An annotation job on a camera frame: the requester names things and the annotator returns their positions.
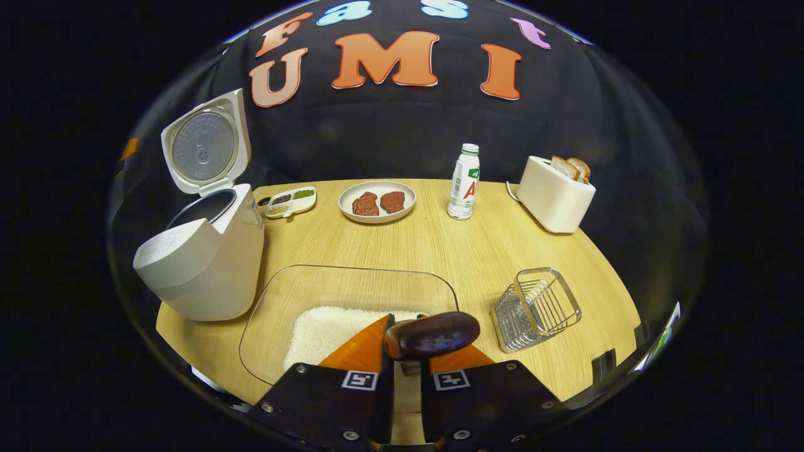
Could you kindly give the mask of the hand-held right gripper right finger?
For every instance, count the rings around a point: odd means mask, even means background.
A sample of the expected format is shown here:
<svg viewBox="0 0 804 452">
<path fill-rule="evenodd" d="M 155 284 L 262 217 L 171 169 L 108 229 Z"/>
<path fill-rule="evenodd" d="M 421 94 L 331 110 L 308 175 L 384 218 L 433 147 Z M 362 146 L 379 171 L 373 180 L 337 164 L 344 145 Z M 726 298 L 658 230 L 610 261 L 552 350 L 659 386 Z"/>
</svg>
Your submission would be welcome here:
<svg viewBox="0 0 804 452">
<path fill-rule="evenodd" d="M 517 360 L 468 346 L 424 361 L 421 415 L 436 449 L 525 449 L 569 418 L 569 408 Z"/>
</svg>

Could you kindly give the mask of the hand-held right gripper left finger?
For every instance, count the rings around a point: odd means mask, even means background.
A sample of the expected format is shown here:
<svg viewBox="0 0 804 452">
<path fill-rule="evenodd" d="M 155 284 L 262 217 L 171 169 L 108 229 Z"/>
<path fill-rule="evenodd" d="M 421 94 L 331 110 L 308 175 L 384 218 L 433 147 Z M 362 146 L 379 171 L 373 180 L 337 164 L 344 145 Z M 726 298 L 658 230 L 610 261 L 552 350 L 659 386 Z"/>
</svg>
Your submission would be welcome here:
<svg viewBox="0 0 804 452">
<path fill-rule="evenodd" d="M 384 349 L 388 314 L 344 344 L 334 364 L 294 363 L 251 409 L 251 419 L 302 449 L 381 449 L 393 432 L 394 370 Z"/>
</svg>

